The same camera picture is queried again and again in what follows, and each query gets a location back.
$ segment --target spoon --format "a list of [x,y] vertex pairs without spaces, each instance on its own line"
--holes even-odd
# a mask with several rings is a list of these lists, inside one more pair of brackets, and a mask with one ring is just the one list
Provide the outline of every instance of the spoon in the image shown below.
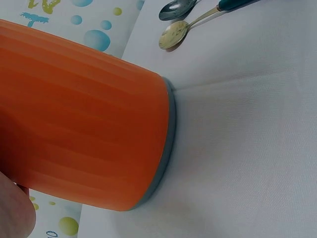
[[166,28],[159,38],[159,47],[167,50],[177,45],[186,36],[187,32],[197,22],[204,18],[213,15],[219,11],[228,11],[240,7],[253,0],[221,0],[216,7],[198,17],[192,23],[188,24],[186,21],[176,21]]
[[159,12],[158,17],[161,21],[170,21],[189,12],[197,0],[174,0],[165,5]]

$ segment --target orange plastic cup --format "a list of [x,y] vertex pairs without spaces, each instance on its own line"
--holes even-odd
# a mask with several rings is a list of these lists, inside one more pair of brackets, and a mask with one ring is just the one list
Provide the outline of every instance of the orange plastic cup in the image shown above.
[[0,171],[117,211],[145,202],[171,151],[173,95],[159,75],[0,20]]

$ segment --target white tablecloth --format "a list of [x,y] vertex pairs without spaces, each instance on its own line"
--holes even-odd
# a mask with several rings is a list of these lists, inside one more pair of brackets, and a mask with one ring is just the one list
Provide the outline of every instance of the white tablecloth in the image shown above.
[[[174,84],[178,125],[144,206],[84,206],[79,238],[317,237],[317,1],[261,0],[158,47],[147,0],[123,58]],[[194,20],[216,0],[201,0]]]

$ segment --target blue bubble print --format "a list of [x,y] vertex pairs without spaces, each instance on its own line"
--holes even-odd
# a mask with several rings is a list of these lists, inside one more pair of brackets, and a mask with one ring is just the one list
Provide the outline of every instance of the blue bubble print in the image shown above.
[[71,0],[75,6],[88,6],[93,0]]
[[142,1],[142,0],[137,1],[137,9],[141,10],[143,7],[143,4],[144,4],[144,1]]
[[100,23],[100,27],[103,28],[104,30],[110,30],[112,27],[112,24],[109,21],[102,21]]
[[83,22],[83,19],[79,15],[74,15],[71,17],[70,22],[73,23],[74,25],[79,25],[80,23]]
[[110,38],[102,31],[90,30],[84,35],[84,44],[95,50],[105,51],[110,45]]

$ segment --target green bubble print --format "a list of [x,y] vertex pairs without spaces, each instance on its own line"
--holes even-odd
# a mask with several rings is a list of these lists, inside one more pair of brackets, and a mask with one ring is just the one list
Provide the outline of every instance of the green bubble print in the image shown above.
[[113,14],[116,15],[116,16],[120,16],[122,14],[122,9],[119,8],[119,7],[115,7],[113,9]]
[[39,206],[38,206],[38,204],[36,204],[36,203],[33,203],[33,206],[34,206],[34,209],[35,209],[35,211],[37,211],[37,210],[39,209]]
[[63,217],[58,223],[60,231],[67,236],[74,236],[78,233],[78,223],[71,217]]

